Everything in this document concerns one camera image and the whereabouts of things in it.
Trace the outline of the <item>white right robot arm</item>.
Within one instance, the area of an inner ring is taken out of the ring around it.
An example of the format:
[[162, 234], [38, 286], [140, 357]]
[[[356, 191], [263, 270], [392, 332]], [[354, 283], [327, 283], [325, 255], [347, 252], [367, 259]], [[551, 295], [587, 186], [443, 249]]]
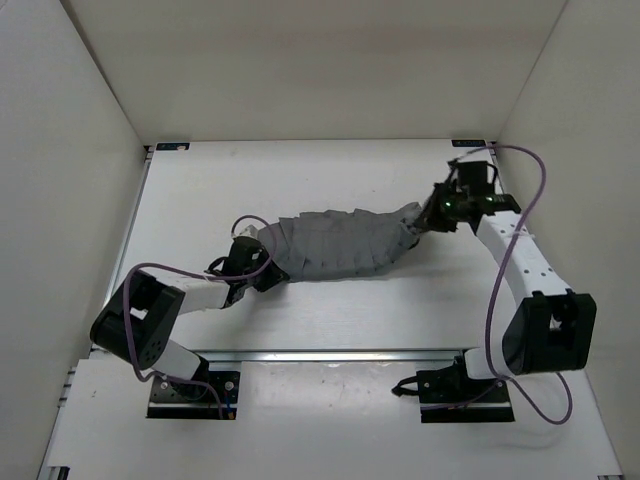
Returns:
[[496, 189], [497, 169], [487, 161], [450, 161], [415, 224], [424, 232], [453, 232], [468, 225], [498, 265], [496, 287], [506, 284], [515, 311], [498, 315], [489, 300], [481, 347], [465, 352], [448, 376], [449, 391], [471, 400], [484, 380], [585, 367], [596, 303], [575, 292], [551, 267], [525, 226], [525, 210]]

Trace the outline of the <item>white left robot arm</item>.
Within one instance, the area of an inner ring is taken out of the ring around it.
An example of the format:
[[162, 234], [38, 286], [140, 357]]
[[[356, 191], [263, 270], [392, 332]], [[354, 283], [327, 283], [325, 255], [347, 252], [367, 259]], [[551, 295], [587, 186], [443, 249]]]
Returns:
[[240, 235], [229, 254], [202, 274], [146, 263], [130, 271], [90, 329], [91, 341], [145, 371], [167, 379], [188, 398], [209, 385], [208, 362], [171, 339], [176, 320], [205, 310], [227, 309], [254, 289], [264, 292], [288, 279], [273, 260], [277, 241]]

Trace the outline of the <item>grey pleated skirt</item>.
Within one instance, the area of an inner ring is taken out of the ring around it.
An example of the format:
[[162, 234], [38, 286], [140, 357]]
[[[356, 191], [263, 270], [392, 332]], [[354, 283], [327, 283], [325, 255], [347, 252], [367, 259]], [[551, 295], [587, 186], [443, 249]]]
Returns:
[[387, 213], [326, 210], [281, 217], [257, 238], [292, 283], [371, 277], [387, 271], [417, 245], [413, 226], [421, 205]]

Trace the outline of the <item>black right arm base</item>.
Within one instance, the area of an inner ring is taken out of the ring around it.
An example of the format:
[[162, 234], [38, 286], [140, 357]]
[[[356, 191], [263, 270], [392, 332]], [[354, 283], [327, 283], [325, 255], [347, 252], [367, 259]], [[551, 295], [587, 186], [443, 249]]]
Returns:
[[391, 393], [419, 400], [423, 424], [511, 423], [515, 415], [507, 386], [495, 378], [472, 379], [462, 355], [438, 369], [417, 370]]

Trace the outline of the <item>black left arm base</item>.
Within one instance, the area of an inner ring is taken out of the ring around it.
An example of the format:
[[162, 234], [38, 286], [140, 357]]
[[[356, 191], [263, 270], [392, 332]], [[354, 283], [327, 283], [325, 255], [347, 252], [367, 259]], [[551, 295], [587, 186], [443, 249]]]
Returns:
[[239, 363], [209, 363], [196, 381], [208, 387], [156, 378], [149, 394], [149, 419], [221, 420], [237, 418], [241, 370]]

